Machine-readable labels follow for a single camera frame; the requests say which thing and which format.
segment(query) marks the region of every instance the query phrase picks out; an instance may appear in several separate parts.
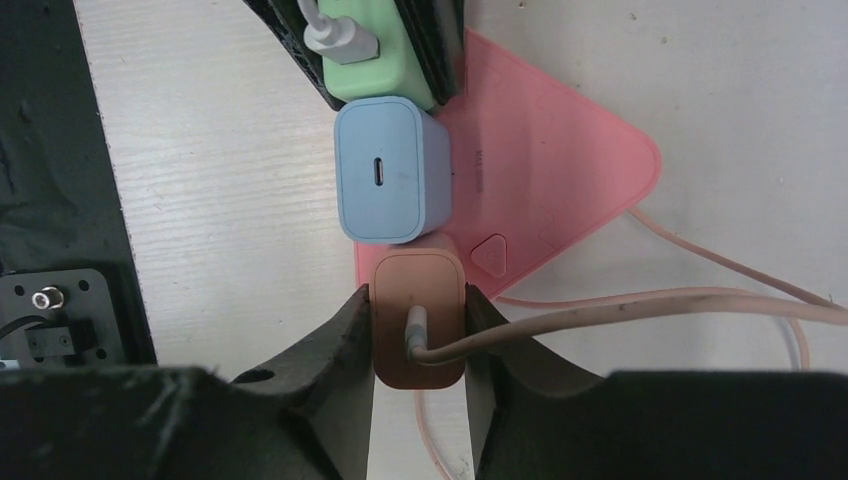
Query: white usb cable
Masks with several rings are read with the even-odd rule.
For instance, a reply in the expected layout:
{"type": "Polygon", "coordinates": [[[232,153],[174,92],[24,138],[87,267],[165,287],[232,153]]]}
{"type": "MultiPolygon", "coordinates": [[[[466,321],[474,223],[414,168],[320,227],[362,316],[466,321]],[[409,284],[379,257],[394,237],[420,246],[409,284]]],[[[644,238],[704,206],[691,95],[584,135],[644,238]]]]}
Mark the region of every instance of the white usb cable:
{"type": "Polygon", "coordinates": [[[377,37],[350,17],[331,18],[318,10],[317,0],[297,0],[308,25],[303,32],[306,47],[340,65],[377,58],[377,37]]]}

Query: blue power adapter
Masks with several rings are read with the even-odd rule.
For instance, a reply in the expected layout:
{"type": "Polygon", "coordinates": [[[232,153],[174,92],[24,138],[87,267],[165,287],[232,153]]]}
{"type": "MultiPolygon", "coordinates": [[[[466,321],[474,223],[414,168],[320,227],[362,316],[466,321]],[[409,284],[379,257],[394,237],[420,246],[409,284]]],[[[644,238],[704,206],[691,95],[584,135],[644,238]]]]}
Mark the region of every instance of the blue power adapter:
{"type": "Polygon", "coordinates": [[[450,219],[450,137],[414,103],[351,102],[336,117],[335,142],[339,218],[348,237],[407,243],[450,219]]]}

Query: orange power adapter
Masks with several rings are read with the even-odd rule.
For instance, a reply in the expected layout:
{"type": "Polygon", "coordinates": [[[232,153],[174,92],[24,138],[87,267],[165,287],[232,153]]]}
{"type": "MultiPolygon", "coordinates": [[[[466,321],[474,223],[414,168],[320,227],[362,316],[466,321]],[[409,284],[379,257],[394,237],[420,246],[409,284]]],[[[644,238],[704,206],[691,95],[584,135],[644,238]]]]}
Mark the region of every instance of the orange power adapter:
{"type": "Polygon", "coordinates": [[[453,241],[433,233],[394,247],[377,260],[369,295],[374,370],[400,390],[446,388],[462,377],[465,362],[418,365],[407,358],[404,330],[410,308],[427,310],[427,348],[465,336],[465,272],[453,241]]]}

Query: pink triangular pad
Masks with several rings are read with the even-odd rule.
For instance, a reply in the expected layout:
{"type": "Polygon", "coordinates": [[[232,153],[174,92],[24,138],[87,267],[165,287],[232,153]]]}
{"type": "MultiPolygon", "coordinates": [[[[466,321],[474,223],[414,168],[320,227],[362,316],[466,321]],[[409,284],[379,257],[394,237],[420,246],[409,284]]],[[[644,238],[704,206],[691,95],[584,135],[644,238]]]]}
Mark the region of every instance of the pink triangular pad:
{"type": "MultiPolygon", "coordinates": [[[[441,231],[494,297],[636,205],[661,159],[647,135],[479,34],[465,48],[466,93],[437,116],[454,172],[441,231]]],[[[356,245],[359,284],[385,248],[356,245]]]]}

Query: cable plug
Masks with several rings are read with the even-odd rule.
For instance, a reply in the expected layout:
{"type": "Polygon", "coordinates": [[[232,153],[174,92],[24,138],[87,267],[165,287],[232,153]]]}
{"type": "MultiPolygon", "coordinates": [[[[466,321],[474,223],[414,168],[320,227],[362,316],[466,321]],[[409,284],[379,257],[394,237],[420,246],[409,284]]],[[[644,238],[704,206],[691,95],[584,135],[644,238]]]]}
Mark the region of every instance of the cable plug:
{"type": "Polygon", "coordinates": [[[416,348],[427,350],[427,309],[420,305],[409,309],[404,336],[407,358],[412,358],[412,350],[416,348]]]}
{"type": "Polygon", "coordinates": [[[310,22],[303,33],[306,47],[313,52],[339,65],[371,60],[380,55],[377,37],[354,19],[321,17],[320,24],[310,22]]]}

